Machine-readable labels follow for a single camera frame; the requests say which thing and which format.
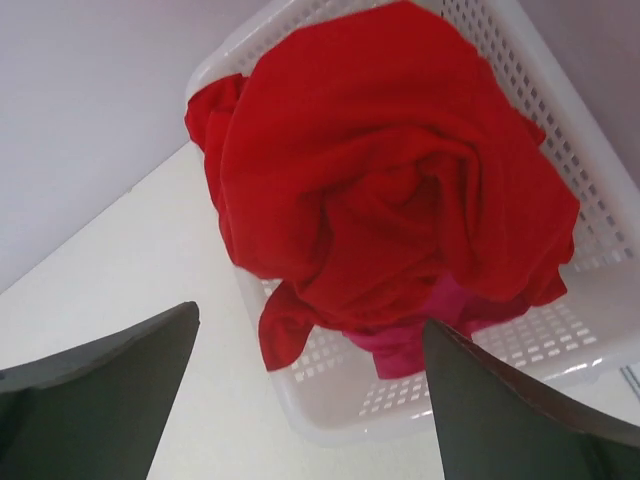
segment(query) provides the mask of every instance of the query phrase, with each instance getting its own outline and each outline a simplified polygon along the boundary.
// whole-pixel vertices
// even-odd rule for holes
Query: white plastic basket
[[[388,1],[274,0],[200,65],[187,98],[224,75],[249,74],[298,27]],[[417,3],[438,9],[489,60],[513,104],[546,130],[545,154],[582,201],[576,254],[562,272],[569,293],[474,341],[556,386],[640,360],[640,194],[609,142],[516,0]],[[241,270],[237,279],[255,324],[274,284]],[[291,426],[324,445],[433,424],[424,374],[381,381],[370,355],[339,332],[314,329],[300,359],[272,379]]]

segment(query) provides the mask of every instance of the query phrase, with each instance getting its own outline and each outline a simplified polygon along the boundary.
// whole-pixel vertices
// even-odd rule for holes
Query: red fabric
[[[462,288],[451,275],[444,275],[415,316],[391,327],[362,328],[344,335],[373,354],[378,377],[388,380],[424,371],[422,330],[428,319],[436,318],[471,338],[474,332],[524,315],[528,309],[522,295],[508,302],[492,302]]]
[[[532,305],[565,292],[578,202],[489,65],[408,2],[295,31],[248,79],[189,102],[232,261],[284,281],[260,319],[269,370],[313,325],[415,313],[451,272]]]

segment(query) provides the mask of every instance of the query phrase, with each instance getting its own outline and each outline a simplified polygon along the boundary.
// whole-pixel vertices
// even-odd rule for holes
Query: pink fabric
[[[520,296],[499,303],[462,288],[451,275],[442,277],[422,310],[387,328],[344,332],[358,347],[373,354],[378,377],[393,379],[424,370],[422,329],[430,318],[438,319],[471,337],[473,332],[523,315],[530,305]]]

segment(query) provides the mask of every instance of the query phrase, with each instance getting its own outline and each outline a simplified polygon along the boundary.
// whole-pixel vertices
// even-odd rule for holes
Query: white surface
[[[640,184],[640,2],[521,3]]]
[[[250,74],[292,29],[384,3],[389,0],[272,0],[196,69],[187,97],[221,76]],[[611,145],[517,0],[416,3],[442,11],[487,58],[512,103],[545,129],[545,154],[581,200],[576,254],[563,272],[569,293],[474,340],[557,386],[637,361],[640,193]],[[246,272],[238,282],[255,325],[275,286]],[[371,358],[335,332],[314,329],[299,361],[272,380],[293,428],[323,445],[432,426],[424,374],[380,381]]]
[[[0,292],[184,144],[185,82],[264,3],[0,2]]]
[[[443,478],[433,433],[328,450],[290,431],[191,145],[0,295],[0,368],[184,300],[198,302],[202,325],[150,480]],[[640,424],[640,405],[617,372],[570,393]]]

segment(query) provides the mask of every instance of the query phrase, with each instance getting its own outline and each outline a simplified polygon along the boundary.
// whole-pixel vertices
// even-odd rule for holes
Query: basket
[[[292,30],[387,1],[274,0],[239,28],[191,78],[249,74]],[[564,387],[640,360],[640,194],[516,0],[418,1],[442,16],[493,66],[512,103],[547,133],[543,146],[582,208],[569,293],[473,339],[527,374]],[[237,271],[254,326],[274,282]],[[271,374],[294,430],[322,445],[386,440],[433,425],[425,375],[381,381],[370,354],[341,333],[315,328],[302,356]]]

